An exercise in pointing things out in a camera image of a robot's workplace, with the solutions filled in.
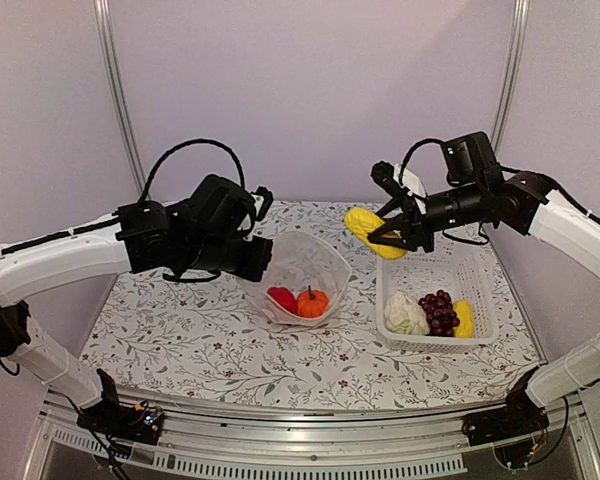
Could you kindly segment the white plastic basket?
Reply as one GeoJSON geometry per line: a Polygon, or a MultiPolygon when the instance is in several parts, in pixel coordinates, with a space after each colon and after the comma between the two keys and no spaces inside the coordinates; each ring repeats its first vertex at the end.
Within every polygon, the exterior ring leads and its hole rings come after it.
{"type": "Polygon", "coordinates": [[[377,261],[376,326],[392,350],[466,353],[498,336],[487,263],[476,249],[442,246],[377,261]]]}

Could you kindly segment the yellow lemon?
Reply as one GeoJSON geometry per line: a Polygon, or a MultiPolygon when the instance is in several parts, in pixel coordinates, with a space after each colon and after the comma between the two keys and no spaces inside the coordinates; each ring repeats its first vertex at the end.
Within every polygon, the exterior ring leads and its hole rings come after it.
{"type": "Polygon", "coordinates": [[[469,303],[465,300],[458,300],[453,304],[458,325],[454,327],[454,336],[456,338],[472,338],[474,335],[474,316],[469,303]]]}

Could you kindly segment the clear zip top bag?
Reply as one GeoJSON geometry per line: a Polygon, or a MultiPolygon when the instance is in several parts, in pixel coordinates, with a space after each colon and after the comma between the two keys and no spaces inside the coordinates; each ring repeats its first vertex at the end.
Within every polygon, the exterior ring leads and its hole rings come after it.
{"type": "Polygon", "coordinates": [[[313,327],[336,316],[345,297],[351,265],[327,241],[301,231],[280,234],[273,241],[271,261],[258,283],[239,279],[245,300],[260,317],[280,325],[313,327]],[[298,296],[310,291],[325,294],[326,307],[321,315],[305,318],[284,309],[271,297],[274,287],[288,289],[298,296]]]}

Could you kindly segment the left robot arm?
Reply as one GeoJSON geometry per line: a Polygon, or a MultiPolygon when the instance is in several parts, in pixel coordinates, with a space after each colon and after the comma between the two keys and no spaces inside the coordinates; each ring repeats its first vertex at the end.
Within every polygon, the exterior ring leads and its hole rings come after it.
{"type": "Polygon", "coordinates": [[[186,283],[189,270],[258,282],[272,241],[253,235],[273,201],[215,174],[187,199],[163,205],[139,200],[87,225],[20,244],[0,245],[0,359],[9,359],[63,393],[108,434],[128,426],[114,401],[115,384],[81,364],[31,316],[27,298],[82,280],[169,270],[186,283]]]}

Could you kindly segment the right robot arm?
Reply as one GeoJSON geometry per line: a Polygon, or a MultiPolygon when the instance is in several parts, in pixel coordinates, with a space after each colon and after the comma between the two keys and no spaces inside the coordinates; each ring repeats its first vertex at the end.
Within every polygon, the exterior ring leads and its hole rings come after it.
{"type": "Polygon", "coordinates": [[[434,237],[466,225],[504,225],[534,240],[551,259],[564,258],[532,280],[543,293],[567,296],[568,325],[577,314],[596,313],[600,299],[600,218],[579,203],[556,179],[539,172],[505,166],[496,158],[486,133],[477,131],[451,140],[425,138],[413,144],[392,165],[376,163],[371,178],[386,192],[388,203],[378,214],[384,222],[368,239],[373,245],[402,251],[434,249],[434,237]],[[416,152],[439,148],[446,168],[447,190],[429,194],[409,173],[416,152]],[[574,279],[565,276],[574,274],[574,279]]]}

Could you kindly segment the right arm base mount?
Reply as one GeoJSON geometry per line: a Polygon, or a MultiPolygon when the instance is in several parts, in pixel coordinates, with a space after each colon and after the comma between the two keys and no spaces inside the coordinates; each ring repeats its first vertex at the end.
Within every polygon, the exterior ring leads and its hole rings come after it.
{"type": "Polygon", "coordinates": [[[504,467],[529,467],[545,439],[549,419],[543,407],[536,406],[525,393],[528,382],[538,370],[534,367],[516,381],[506,395],[503,406],[468,414],[463,418],[462,433],[471,446],[510,440],[518,436],[539,433],[539,440],[497,447],[495,457],[504,467]]]}

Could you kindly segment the orange mini pumpkin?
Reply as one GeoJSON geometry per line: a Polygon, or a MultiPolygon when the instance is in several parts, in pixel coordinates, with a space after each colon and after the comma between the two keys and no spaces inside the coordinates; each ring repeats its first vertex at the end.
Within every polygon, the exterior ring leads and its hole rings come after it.
{"type": "Polygon", "coordinates": [[[329,297],[319,290],[308,287],[302,291],[297,299],[297,315],[302,318],[321,317],[328,309],[329,297]]]}

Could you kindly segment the yellow corn cob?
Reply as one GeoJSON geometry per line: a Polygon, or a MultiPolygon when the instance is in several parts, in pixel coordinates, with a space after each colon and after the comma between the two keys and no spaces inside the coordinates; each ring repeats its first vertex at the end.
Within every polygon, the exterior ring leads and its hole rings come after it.
{"type": "Polygon", "coordinates": [[[407,254],[406,250],[373,244],[368,240],[368,235],[384,223],[385,221],[375,213],[358,207],[350,209],[344,217],[346,228],[377,256],[385,260],[398,260],[407,254]]]}

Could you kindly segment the red bell pepper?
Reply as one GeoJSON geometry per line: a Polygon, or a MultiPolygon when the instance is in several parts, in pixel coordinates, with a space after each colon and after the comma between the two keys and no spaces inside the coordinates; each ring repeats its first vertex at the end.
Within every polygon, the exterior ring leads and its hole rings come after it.
{"type": "Polygon", "coordinates": [[[298,304],[295,295],[286,287],[271,287],[267,290],[269,297],[281,308],[296,315],[298,304]]]}

